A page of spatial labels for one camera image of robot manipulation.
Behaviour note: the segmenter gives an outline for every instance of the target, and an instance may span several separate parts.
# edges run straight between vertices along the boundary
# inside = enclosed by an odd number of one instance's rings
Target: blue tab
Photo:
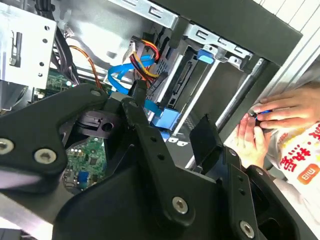
[[[156,114],[154,116],[152,123],[158,128],[172,130],[179,116],[180,113],[178,111],[170,108],[165,108],[161,114]]]
[[[161,136],[162,136],[162,139],[163,141],[168,141],[168,139],[170,138],[170,133],[166,132],[166,131],[162,131],[161,132]]]
[[[196,56],[198,60],[205,62],[207,64],[213,64],[214,63],[214,56],[211,52],[205,51],[203,49],[200,49],[198,51],[198,55]]]
[[[145,100],[144,102],[144,108],[151,111],[151,112],[158,112],[158,106],[153,101]]]

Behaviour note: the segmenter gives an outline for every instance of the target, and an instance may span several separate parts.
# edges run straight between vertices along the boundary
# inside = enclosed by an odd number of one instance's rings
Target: white shirt
[[[320,123],[275,131],[266,158],[288,179],[274,183],[320,239]]]

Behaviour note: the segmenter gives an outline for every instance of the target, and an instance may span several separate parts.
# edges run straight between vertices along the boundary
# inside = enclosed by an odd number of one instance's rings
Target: silver screw head
[[[10,58],[10,59],[9,59],[9,63],[10,63],[11,65],[16,65],[16,62],[17,62],[17,60],[16,60],[15,58]]]
[[[49,148],[42,148],[35,152],[34,160],[40,164],[52,164],[57,160],[57,154]]]
[[[6,138],[0,138],[0,155],[10,153],[15,148],[14,143]]]
[[[246,221],[241,221],[240,222],[240,228],[242,230],[242,232],[249,238],[249,239],[253,239],[255,237],[255,232],[253,230],[253,228],[250,226],[249,223],[247,223]]]
[[[257,171],[257,173],[260,174],[261,176],[264,174],[264,173],[261,171],[261,169],[259,169],[259,168],[257,168],[256,171]]]
[[[188,204],[183,198],[179,196],[175,196],[172,199],[172,205],[174,209],[180,214],[186,214],[188,212]]]
[[[229,149],[229,152],[233,155],[233,156],[237,156],[237,153],[233,150],[233,149]]]
[[[97,96],[97,97],[100,97],[101,96],[101,93],[96,91],[96,90],[91,90],[91,94]]]

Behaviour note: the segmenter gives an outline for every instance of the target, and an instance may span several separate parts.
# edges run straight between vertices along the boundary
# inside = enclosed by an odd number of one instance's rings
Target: green circuit board
[[[53,94],[63,92],[70,86],[67,86],[67,79],[55,70],[50,70],[46,82],[45,96],[49,97]]]
[[[105,178],[106,152],[102,138],[89,137],[85,143],[66,151],[68,165],[63,179],[67,188],[85,190]],[[80,175],[88,175],[87,180]]]

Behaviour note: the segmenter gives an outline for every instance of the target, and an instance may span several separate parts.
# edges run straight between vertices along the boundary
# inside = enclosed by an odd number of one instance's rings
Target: black wire
[[[139,69],[137,63],[134,63],[134,61],[131,62],[132,65],[134,66],[135,70],[141,75],[144,77],[144,79],[149,83],[149,84],[152,84],[151,81],[149,80],[148,76],[141,70]]]
[[[157,52],[156,52],[152,47],[145,45],[145,48],[146,48],[146,49],[149,49],[149,50],[151,49],[152,52],[153,52],[153,54],[154,54],[155,56],[157,55]]]
[[[35,0],[35,8],[38,15],[55,20],[52,13],[54,6],[51,5],[51,0]],[[77,85],[80,84],[77,68],[73,63],[71,50],[66,42],[65,36],[59,28],[55,31],[54,44],[58,52],[60,64],[55,55],[53,57],[51,56],[52,63],[57,67],[58,71],[70,81]]]

